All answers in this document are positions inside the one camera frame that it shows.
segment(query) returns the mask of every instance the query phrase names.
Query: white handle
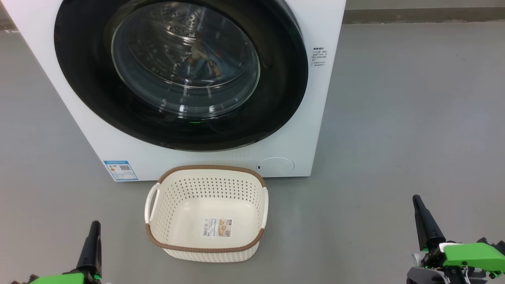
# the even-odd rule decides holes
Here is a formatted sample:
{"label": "white handle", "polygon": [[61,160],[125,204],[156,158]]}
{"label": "white handle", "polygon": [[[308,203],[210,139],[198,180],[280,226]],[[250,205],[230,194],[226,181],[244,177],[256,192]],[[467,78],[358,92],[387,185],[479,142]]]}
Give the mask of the white handle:
{"label": "white handle", "polygon": [[150,216],[150,211],[151,211],[151,200],[153,200],[153,195],[158,193],[158,185],[160,183],[156,183],[153,188],[149,191],[149,194],[147,195],[147,199],[145,200],[145,208],[144,208],[144,220],[146,224],[149,224],[149,216]]}
{"label": "white handle", "polygon": [[267,216],[268,216],[268,190],[266,187],[263,188],[265,195],[265,202],[263,203],[263,223],[261,224],[261,228],[265,228],[267,225]]}

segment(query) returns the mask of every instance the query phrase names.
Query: concrete floor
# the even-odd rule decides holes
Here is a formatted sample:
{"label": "concrete floor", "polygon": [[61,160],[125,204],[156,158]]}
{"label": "concrete floor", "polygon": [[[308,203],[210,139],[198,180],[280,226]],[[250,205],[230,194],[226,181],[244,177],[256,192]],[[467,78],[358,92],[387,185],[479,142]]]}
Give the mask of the concrete floor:
{"label": "concrete floor", "polygon": [[148,240],[152,183],[114,183],[20,35],[0,34],[0,282],[72,269],[95,219],[115,284],[404,283],[413,194],[449,240],[505,239],[504,30],[344,26],[313,175],[267,180],[258,252],[224,265]]}

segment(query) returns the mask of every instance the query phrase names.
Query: perforated basket wall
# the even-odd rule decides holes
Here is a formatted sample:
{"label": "perforated basket wall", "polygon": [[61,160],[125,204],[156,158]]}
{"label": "perforated basket wall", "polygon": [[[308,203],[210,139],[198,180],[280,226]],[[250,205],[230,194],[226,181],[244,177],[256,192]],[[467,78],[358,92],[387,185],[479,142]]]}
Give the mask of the perforated basket wall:
{"label": "perforated basket wall", "polygon": [[[219,212],[247,220],[242,222],[240,232],[226,239],[226,244],[219,237],[196,235],[200,220],[197,215],[214,218]],[[264,180],[254,171],[228,166],[174,168],[153,186],[145,205],[146,231],[155,245],[173,257],[203,262],[249,259],[258,249],[267,215]]]}

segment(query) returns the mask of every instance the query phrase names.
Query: white washing machine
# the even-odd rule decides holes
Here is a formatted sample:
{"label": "white washing machine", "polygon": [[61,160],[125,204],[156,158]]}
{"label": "white washing machine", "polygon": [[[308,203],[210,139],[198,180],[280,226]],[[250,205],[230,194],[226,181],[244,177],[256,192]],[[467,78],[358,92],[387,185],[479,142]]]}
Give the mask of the white washing machine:
{"label": "white washing machine", "polygon": [[345,0],[3,0],[116,181],[309,176]]}

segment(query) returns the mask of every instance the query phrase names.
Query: brown basket rim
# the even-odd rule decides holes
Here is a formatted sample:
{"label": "brown basket rim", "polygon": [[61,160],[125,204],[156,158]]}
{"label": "brown basket rim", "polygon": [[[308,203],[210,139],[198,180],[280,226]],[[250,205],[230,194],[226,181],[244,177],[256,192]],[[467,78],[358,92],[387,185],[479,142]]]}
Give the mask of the brown basket rim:
{"label": "brown basket rim", "polygon": [[[263,187],[266,187],[265,180],[257,172],[255,172],[253,170],[239,168],[239,167],[232,167],[232,166],[220,166],[220,165],[194,165],[194,166],[175,167],[171,170],[168,170],[166,173],[164,173],[160,177],[160,179],[158,179],[158,183],[162,183],[165,180],[165,178],[167,178],[167,176],[173,174],[174,172],[182,171],[182,170],[228,170],[228,171],[238,171],[238,172],[249,173],[249,174],[252,174],[253,176],[255,176],[260,181],[260,183]],[[233,252],[245,251],[245,250],[248,250],[248,249],[254,247],[260,241],[265,229],[261,228],[260,231],[258,232],[258,235],[256,236],[256,238],[252,242],[250,242],[249,244],[242,246],[242,247],[225,248],[225,249],[201,249],[201,248],[190,248],[190,247],[179,247],[179,246],[167,245],[167,244],[164,244],[164,243],[156,240],[156,238],[153,235],[153,232],[151,232],[151,225],[150,224],[145,225],[145,231],[147,233],[147,236],[151,240],[151,242],[162,249],[182,251],[182,252],[192,252],[192,253],[233,253]]]}

